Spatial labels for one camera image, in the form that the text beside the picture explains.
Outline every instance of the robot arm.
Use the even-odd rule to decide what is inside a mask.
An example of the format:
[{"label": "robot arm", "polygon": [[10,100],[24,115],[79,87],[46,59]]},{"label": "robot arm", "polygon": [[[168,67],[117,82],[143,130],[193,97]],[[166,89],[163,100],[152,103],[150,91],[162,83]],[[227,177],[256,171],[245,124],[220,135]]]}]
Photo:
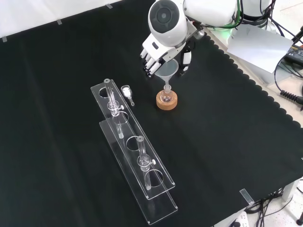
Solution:
[{"label": "robot arm", "polygon": [[145,72],[151,77],[160,66],[183,51],[183,70],[191,61],[187,41],[191,36],[202,37],[188,19],[212,26],[223,26],[231,21],[236,0],[157,0],[150,8],[148,24],[151,34],[143,43],[141,58]]}]

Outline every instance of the acrylic test tube rack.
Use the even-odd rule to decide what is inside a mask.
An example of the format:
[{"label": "acrylic test tube rack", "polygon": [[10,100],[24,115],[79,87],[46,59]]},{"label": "acrylic test tube rack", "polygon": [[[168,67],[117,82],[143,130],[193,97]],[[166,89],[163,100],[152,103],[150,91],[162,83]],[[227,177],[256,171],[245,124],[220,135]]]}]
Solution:
[{"label": "acrylic test tube rack", "polygon": [[91,91],[106,118],[100,127],[147,223],[176,212],[169,193],[175,183],[114,81],[105,79]]}]

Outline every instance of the green cable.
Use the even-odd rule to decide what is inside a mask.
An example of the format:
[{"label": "green cable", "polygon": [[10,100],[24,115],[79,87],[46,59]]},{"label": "green cable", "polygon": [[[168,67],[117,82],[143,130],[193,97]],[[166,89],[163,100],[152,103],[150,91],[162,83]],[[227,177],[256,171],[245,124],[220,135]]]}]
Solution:
[{"label": "green cable", "polygon": [[240,14],[241,14],[241,12],[240,12],[240,0],[237,0],[237,2],[238,2],[237,3],[238,11],[237,11],[237,21],[236,21],[236,23],[233,24],[233,25],[225,25],[225,26],[222,26],[221,28],[234,28],[234,26],[239,23],[239,21],[240,21]]}]

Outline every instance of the white paper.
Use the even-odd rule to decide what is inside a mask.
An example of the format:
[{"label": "white paper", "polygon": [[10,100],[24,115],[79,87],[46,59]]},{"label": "white paper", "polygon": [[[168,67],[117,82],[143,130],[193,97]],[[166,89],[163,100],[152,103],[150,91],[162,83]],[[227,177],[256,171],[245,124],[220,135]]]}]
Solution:
[{"label": "white paper", "polygon": [[116,1],[0,0],[0,38]]},{"label": "white paper", "polygon": [[293,41],[252,25],[241,25],[227,52],[273,73]]}]

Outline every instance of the black tablecloth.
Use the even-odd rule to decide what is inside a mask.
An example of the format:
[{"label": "black tablecloth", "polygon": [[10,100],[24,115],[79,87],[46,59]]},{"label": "black tablecloth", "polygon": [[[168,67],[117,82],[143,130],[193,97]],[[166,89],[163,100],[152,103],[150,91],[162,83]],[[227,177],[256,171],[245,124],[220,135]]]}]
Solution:
[{"label": "black tablecloth", "polygon": [[159,110],[159,78],[139,54],[152,0],[125,0],[0,43],[0,226],[147,225],[99,127],[90,87],[113,79],[176,183],[177,213],[155,226],[209,227],[303,175],[303,133],[205,37],[171,79],[178,106]]}]

